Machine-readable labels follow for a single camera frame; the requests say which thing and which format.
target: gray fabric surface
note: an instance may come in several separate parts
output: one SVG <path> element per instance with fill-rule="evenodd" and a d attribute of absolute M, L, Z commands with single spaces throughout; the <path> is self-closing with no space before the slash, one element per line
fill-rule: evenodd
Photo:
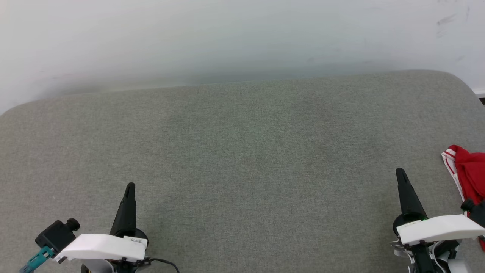
<path fill-rule="evenodd" d="M 456 77 L 402 71 L 84 94 L 0 117 L 0 272 L 54 220 L 108 233 L 128 182 L 148 253 L 189 272 L 406 272 L 394 256 L 403 167 L 430 217 L 460 212 L 440 153 L 485 152 Z M 474 272 L 475 240 L 462 246 Z M 157 265 L 146 272 L 174 272 Z M 49 262 L 38 273 L 78 272 Z"/>

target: red garment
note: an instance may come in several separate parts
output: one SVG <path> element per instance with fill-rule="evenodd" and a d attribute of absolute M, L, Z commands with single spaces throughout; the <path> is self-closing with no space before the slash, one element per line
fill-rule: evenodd
<path fill-rule="evenodd" d="M 485 199 L 485 153 L 470 154 L 460 146 L 452 145 L 441 155 L 462 199 L 471 198 L 475 204 Z M 480 244 L 485 251 L 485 242 L 480 241 Z"/>

